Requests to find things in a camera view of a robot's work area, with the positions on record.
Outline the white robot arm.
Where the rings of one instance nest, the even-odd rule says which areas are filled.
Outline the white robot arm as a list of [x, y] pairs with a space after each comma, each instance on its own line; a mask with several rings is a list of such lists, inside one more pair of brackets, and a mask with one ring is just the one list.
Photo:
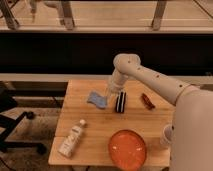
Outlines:
[[137, 54], [118, 54], [113, 65], [109, 93], [133, 77], [175, 106], [169, 171], [213, 171], [213, 91], [146, 68]]

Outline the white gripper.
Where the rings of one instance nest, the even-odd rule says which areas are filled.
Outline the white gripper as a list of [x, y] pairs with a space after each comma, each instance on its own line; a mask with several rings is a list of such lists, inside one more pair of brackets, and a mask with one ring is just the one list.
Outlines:
[[124, 84], [126, 81], [127, 81], [126, 76], [122, 76], [122, 77], [110, 76], [109, 77], [108, 86], [105, 89], [106, 102], [110, 101], [112, 93], [119, 93], [124, 88]]

